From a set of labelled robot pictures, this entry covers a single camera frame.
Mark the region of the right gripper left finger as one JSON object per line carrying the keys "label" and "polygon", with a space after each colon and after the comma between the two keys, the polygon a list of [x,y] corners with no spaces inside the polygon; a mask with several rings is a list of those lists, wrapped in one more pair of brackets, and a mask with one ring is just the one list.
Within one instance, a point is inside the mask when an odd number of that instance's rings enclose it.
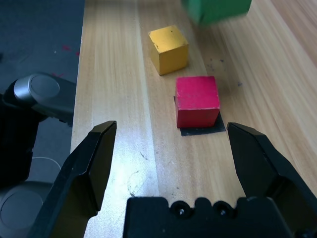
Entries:
{"label": "right gripper left finger", "polygon": [[67,157],[31,227],[29,238],[82,238],[101,210],[113,156],[117,123],[88,133]]}

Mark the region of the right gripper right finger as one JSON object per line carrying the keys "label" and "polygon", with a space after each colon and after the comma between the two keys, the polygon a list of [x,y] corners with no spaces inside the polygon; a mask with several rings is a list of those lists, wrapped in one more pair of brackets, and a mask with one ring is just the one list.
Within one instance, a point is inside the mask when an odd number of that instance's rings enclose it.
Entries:
{"label": "right gripper right finger", "polygon": [[235,170],[247,197],[269,197],[297,238],[317,236],[317,198],[268,137],[242,124],[227,125]]}

